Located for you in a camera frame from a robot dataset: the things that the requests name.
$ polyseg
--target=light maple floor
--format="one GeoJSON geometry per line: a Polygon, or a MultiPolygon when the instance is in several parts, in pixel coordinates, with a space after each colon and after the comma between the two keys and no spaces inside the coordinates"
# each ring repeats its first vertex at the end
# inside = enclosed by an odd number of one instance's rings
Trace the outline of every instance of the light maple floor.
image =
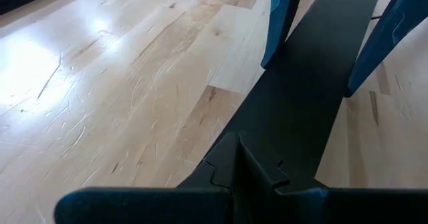
{"type": "MultiPolygon", "coordinates": [[[[0,220],[51,223],[82,187],[180,183],[263,73],[269,7],[37,0],[1,16],[0,220]]],[[[425,21],[343,101],[319,180],[428,187],[427,47],[425,21]]]]}

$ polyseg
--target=floor scratch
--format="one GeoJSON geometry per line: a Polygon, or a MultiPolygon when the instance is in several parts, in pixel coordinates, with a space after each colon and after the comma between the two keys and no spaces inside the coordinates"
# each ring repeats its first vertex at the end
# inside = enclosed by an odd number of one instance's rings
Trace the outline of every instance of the floor scratch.
{"type": "Polygon", "coordinates": [[[372,115],[374,118],[374,121],[376,122],[376,125],[379,125],[379,111],[378,111],[378,104],[377,104],[377,97],[376,93],[374,91],[370,91],[370,102],[372,106],[372,115]]]}
{"type": "Polygon", "coordinates": [[[149,31],[150,31],[150,29],[152,29],[152,27],[154,26],[154,24],[153,25],[151,25],[150,27],[149,27],[149,29],[147,29],[147,31],[146,31],[146,33],[148,33],[149,31]]]}
{"type": "Polygon", "coordinates": [[[160,33],[158,33],[158,35],[140,52],[140,54],[138,55],[138,57],[131,63],[131,65],[133,66],[137,60],[140,59],[140,57],[144,54],[144,52],[146,50],[148,50],[152,44],[156,43],[156,40],[163,35],[163,33],[170,27],[172,26],[175,22],[177,22],[181,16],[183,16],[186,12],[182,12],[173,22],[171,22],[170,24],[168,24],[160,33]]]}
{"type": "Polygon", "coordinates": [[[86,119],[89,115],[91,115],[93,112],[94,112],[95,110],[93,110],[93,111],[91,111],[91,112],[89,112],[89,113],[87,113],[87,114],[85,114],[85,116],[83,116],[83,118],[82,119],[80,119],[79,120],[79,122],[77,123],[77,124],[75,124],[69,131],[67,131],[67,134],[66,135],[68,135],[71,131],[73,131],[80,123],[82,123],[82,121],[84,120],[84,119],[86,119]]]}
{"type": "Polygon", "coordinates": [[[46,224],[46,218],[41,213],[39,207],[36,207],[36,209],[37,209],[37,214],[39,215],[40,223],[46,224]]]}
{"type": "Polygon", "coordinates": [[[43,93],[43,91],[46,89],[46,86],[49,84],[49,82],[51,81],[51,79],[52,79],[52,77],[54,76],[54,74],[58,71],[58,69],[60,68],[61,64],[62,64],[62,51],[61,51],[61,54],[60,54],[60,60],[59,60],[58,66],[57,66],[57,67],[56,67],[56,69],[52,72],[51,76],[47,79],[47,81],[46,81],[45,85],[43,86],[43,88],[41,89],[41,91],[40,91],[39,96],[37,97],[37,99],[39,99],[39,98],[40,98],[41,94],[42,94],[42,93],[43,93]]]}
{"type": "Polygon", "coordinates": [[[23,147],[36,147],[34,145],[30,145],[30,144],[21,144],[21,143],[16,143],[16,142],[9,142],[9,141],[1,141],[0,140],[0,144],[4,144],[4,145],[11,145],[11,146],[23,146],[23,147]]]}
{"type": "Polygon", "coordinates": [[[66,101],[68,94],[72,91],[74,84],[77,82],[78,80],[74,80],[73,84],[68,88],[67,93],[64,95],[64,97],[62,98],[61,104],[60,106],[62,106],[64,104],[64,102],[66,101]]]}
{"type": "Polygon", "coordinates": [[[209,127],[209,129],[210,129],[210,131],[211,131],[211,137],[212,137],[212,138],[215,138],[215,134],[214,134],[214,130],[213,130],[213,128],[210,126],[210,127],[209,127]]]}
{"type": "Polygon", "coordinates": [[[177,156],[177,158],[178,158],[179,160],[182,160],[183,162],[185,162],[185,163],[187,163],[187,164],[192,164],[192,165],[195,165],[195,166],[197,166],[197,165],[198,165],[198,163],[193,162],[193,161],[190,161],[190,160],[187,160],[187,159],[185,159],[185,158],[183,158],[183,157],[181,157],[181,156],[177,156]]]}
{"type": "Polygon", "coordinates": [[[169,71],[173,68],[173,67],[175,67],[178,63],[179,63],[180,61],[174,61],[173,62],[173,64],[171,64],[171,66],[169,66],[169,68],[167,69],[167,73],[169,73],[169,71]]]}
{"type": "Polygon", "coordinates": [[[132,90],[132,93],[131,93],[131,104],[130,104],[130,107],[131,107],[131,108],[132,108],[132,105],[133,105],[133,102],[134,102],[134,94],[135,94],[135,91],[136,91],[136,89],[137,89],[137,87],[138,87],[138,84],[140,83],[141,79],[143,79],[143,77],[144,77],[144,76],[141,76],[141,77],[136,81],[136,84],[135,84],[135,86],[134,86],[134,89],[132,90]]]}
{"type": "Polygon", "coordinates": [[[158,143],[157,142],[154,143],[154,159],[155,160],[158,159],[158,143]]]}
{"type": "Polygon", "coordinates": [[[47,111],[46,113],[45,113],[45,116],[46,117],[48,117],[51,113],[53,113],[53,112],[56,112],[57,110],[59,110],[60,108],[54,108],[54,109],[51,109],[51,110],[49,110],[49,111],[47,111]]]}
{"type": "Polygon", "coordinates": [[[68,112],[69,112],[70,114],[72,114],[72,107],[71,107],[70,100],[68,100],[68,112]]]}
{"type": "Polygon", "coordinates": [[[61,152],[58,156],[63,156],[62,158],[65,158],[67,156],[67,151],[71,149],[71,146],[67,147],[63,152],[61,152]]]}
{"type": "Polygon", "coordinates": [[[55,118],[53,118],[50,122],[49,122],[49,124],[47,124],[46,125],[46,127],[45,128],[43,128],[43,130],[42,130],[42,132],[43,131],[45,131],[49,126],[51,126],[51,124],[55,121],[55,120],[57,120],[66,110],[67,110],[68,108],[64,108],[59,114],[57,114],[57,116],[55,116],[55,118]]]}
{"type": "Polygon", "coordinates": [[[153,124],[152,127],[150,127],[150,129],[152,130],[154,128],[154,126],[159,122],[159,120],[156,120],[153,124]]]}
{"type": "Polygon", "coordinates": [[[24,100],[22,100],[21,102],[19,102],[18,104],[14,105],[12,108],[8,109],[6,112],[2,113],[1,116],[4,116],[5,114],[9,113],[10,111],[12,111],[14,108],[18,107],[20,104],[24,103],[25,101],[27,101],[28,99],[30,99],[31,97],[28,97],[24,100]]]}
{"type": "Polygon", "coordinates": [[[76,98],[79,100],[79,102],[82,104],[83,103],[83,99],[78,95],[78,94],[76,94],[76,98]]]}
{"type": "Polygon", "coordinates": [[[157,78],[158,78],[158,76],[159,76],[159,74],[161,73],[161,72],[163,72],[163,69],[165,68],[165,66],[167,65],[167,63],[168,63],[168,61],[165,61],[165,63],[158,69],[158,71],[156,72],[156,74],[154,75],[154,78],[153,78],[153,83],[152,83],[152,85],[151,85],[151,87],[150,87],[150,89],[152,89],[153,88],[153,86],[154,86],[154,83],[157,81],[157,78]]]}
{"type": "Polygon", "coordinates": [[[122,118],[119,120],[119,121],[117,121],[117,122],[115,122],[113,125],[112,125],[112,127],[110,128],[110,130],[113,130],[114,128],[116,128],[126,117],[129,117],[129,118],[131,118],[132,117],[132,115],[135,113],[135,111],[134,110],[131,110],[131,111],[129,111],[128,113],[126,113],[126,114],[124,114],[123,116],[122,116],[122,118]]]}
{"type": "Polygon", "coordinates": [[[177,137],[178,135],[179,135],[179,132],[180,132],[180,130],[181,130],[181,126],[184,124],[184,122],[187,120],[187,117],[188,116],[185,116],[181,121],[180,121],[180,123],[179,123],[179,125],[178,125],[178,127],[177,127],[177,129],[175,130],[175,137],[177,137]]]}
{"type": "Polygon", "coordinates": [[[78,143],[79,143],[79,140],[82,138],[82,136],[83,136],[83,133],[85,133],[85,129],[86,129],[86,126],[83,126],[83,130],[81,131],[81,133],[79,134],[79,137],[77,137],[77,139],[74,141],[74,143],[72,144],[72,148],[73,147],[75,147],[78,143]]]}
{"type": "Polygon", "coordinates": [[[223,123],[221,123],[220,119],[217,119],[217,121],[215,122],[215,125],[219,124],[221,129],[224,129],[224,125],[223,123]]]}
{"type": "Polygon", "coordinates": [[[87,179],[86,179],[86,181],[85,182],[83,182],[83,184],[82,184],[82,187],[99,171],[101,169],[101,167],[100,168],[98,168],[98,169],[96,169],[87,179]]]}
{"type": "Polygon", "coordinates": [[[210,82],[210,81],[211,81],[211,78],[209,77],[209,75],[211,74],[211,71],[212,71],[212,70],[209,70],[209,71],[208,71],[208,74],[207,74],[207,82],[210,82]]]}
{"type": "Polygon", "coordinates": [[[399,81],[399,78],[397,77],[397,75],[395,75],[395,81],[397,81],[397,84],[400,88],[400,91],[403,91],[403,87],[401,87],[401,84],[400,84],[400,81],[399,81]]]}
{"type": "Polygon", "coordinates": [[[135,181],[135,178],[136,178],[136,176],[138,175],[138,169],[137,168],[135,168],[135,173],[134,173],[134,176],[133,176],[133,178],[132,178],[132,180],[131,180],[131,186],[133,186],[134,185],[134,181],[135,181]]]}
{"type": "Polygon", "coordinates": [[[116,163],[116,165],[114,166],[113,171],[112,171],[112,173],[111,173],[111,174],[113,174],[113,173],[114,173],[114,171],[116,170],[116,168],[118,168],[118,165],[119,165],[119,163],[116,163]]]}
{"type": "Polygon", "coordinates": [[[166,186],[166,187],[168,186],[169,181],[171,180],[171,177],[173,177],[173,176],[172,176],[172,175],[170,175],[170,176],[168,177],[167,183],[165,184],[165,186],[166,186]]]}

